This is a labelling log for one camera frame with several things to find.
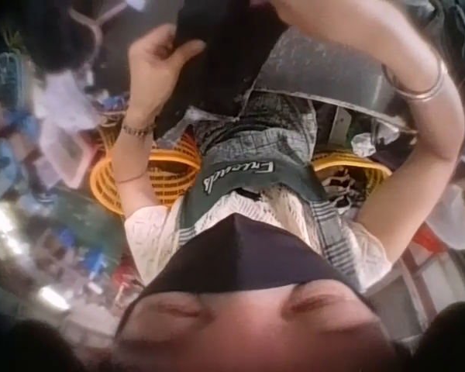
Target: yellow basket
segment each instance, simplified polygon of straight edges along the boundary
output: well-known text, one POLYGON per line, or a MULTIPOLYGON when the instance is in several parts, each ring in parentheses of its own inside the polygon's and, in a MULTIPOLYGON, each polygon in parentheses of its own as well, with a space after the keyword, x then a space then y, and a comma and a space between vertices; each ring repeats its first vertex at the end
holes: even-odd
MULTIPOLYGON (((110 150, 115 142, 115 137, 102 134, 102 141, 105 150, 110 150)), ((155 194, 160 203, 169 207, 193 185, 196 174, 201 167, 198 149, 188 134, 184 134, 174 150, 162 150, 154 147, 149 161, 148 177, 155 194), (174 170, 165 169, 169 167, 173 167, 174 170)), ((90 175, 90 188, 100 204, 108 210, 122 215, 110 156, 102 158, 93 167, 90 175)))
POLYGON ((392 172, 382 164, 375 163, 370 159, 359 157, 349 150, 331 149, 315 154, 312 161, 315 172, 330 167, 357 167, 361 168, 367 178, 367 196, 384 180, 391 176, 392 172))

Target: face mask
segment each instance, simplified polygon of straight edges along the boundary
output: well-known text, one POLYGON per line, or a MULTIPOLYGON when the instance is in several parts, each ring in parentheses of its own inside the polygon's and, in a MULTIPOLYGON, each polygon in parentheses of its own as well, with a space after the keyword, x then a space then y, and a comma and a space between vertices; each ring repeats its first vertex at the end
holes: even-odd
POLYGON ((128 307, 164 292, 213 294, 278 288, 310 281, 349 281, 298 237, 234 214, 182 246, 128 307))

